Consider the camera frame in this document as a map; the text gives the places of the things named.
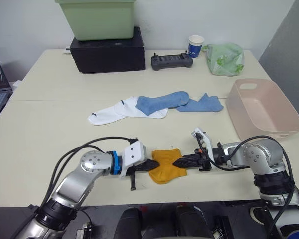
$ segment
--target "white wall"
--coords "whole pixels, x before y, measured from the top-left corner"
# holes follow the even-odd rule
[[[192,34],[206,43],[235,42],[259,58],[294,0],[137,0],[135,25],[147,49],[185,49]],[[0,0],[0,61],[21,80],[40,54],[70,45],[73,33],[53,0]]]

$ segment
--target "plastic bag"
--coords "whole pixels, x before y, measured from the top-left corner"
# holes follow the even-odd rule
[[[209,44],[202,48],[213,75],[237,76],[244,68],[244,50],[237,44]]]

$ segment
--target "blue paper cup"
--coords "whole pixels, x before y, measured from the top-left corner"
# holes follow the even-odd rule
[[[199,55],[201,46],[204,42],[204,37],[198,35],[192,35],[188,38],[188,55],[192,58],[195,58]]]

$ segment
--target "floor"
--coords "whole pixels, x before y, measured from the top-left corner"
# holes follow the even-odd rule
[[[261,239],[265,238],[265,229],[254,222],[249,216],[249,208],[257,202],[245,202],[237,205],[226,205],[224,202],[197,202],[186,203],[188,206],[196,205],[204,213],[208,226],[213,229],[214,216],[228,216],[235,239]],[[117,205],[86,207],[93,224],[97,228],[96,239],[112,239],[117,222],[122,212],[128,207],[136,207],[142,211],[143,230],[142,238],[173,236],[174,227],[171,215],[180,203],[143,204],[143,205]],[[0,207],[0,239],[8,239],[18,225],[30,214],[28,208]],[[88,221],[82,212],[78,212],[63,236],[63,239],[75,239],[77,229]]]

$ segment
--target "blue sock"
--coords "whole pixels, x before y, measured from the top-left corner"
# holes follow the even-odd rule
[[[169,95],[156,98],[139,96],[135,107],[148,116],[155,111],[165,108],[185,105],[188,100],[189,95],[185,91],[177,91]]]
[[[221,111],[224,107],[219,102],[217,96],[208,96],[205,93],[199,101],[189,99],[188,103],[184,106],[179,106],[179,111]]]

